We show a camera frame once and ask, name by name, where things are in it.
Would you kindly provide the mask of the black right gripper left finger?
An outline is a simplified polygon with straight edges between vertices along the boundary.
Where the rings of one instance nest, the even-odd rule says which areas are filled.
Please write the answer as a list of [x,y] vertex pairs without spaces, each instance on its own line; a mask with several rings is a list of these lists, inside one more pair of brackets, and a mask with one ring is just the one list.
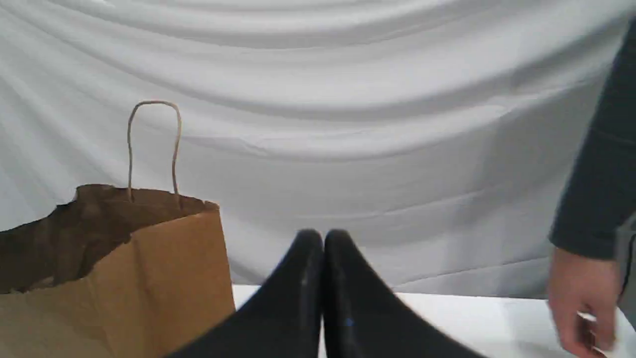
[[300,230],[250,299],[172,358],[316,358],[321,325],[320,233]]

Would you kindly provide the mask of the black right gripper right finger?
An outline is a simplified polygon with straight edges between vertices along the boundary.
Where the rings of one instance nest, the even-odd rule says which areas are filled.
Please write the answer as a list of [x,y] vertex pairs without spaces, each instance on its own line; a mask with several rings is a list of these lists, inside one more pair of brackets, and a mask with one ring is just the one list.
[[347,231],[329,231],[324,253],[323,322],[329,358],[479,357],[402,302]]

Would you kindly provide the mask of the dark grey sleeved forearm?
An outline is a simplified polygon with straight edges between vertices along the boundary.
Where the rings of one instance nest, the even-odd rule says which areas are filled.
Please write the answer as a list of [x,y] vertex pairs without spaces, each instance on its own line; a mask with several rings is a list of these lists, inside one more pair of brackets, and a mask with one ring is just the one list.
[[615,257],[616,229],[636,206],[636,28],[630,22],[575,161],[550,234],[584,258]]

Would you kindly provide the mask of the person's bare hand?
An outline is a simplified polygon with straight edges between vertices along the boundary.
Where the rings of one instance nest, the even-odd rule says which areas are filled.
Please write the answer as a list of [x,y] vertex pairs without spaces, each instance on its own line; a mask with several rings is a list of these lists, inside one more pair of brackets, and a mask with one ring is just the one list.
[[601,358],[616,343],[619,299],[616,261],[554,248],[548,306],[561,347],[577,358]]

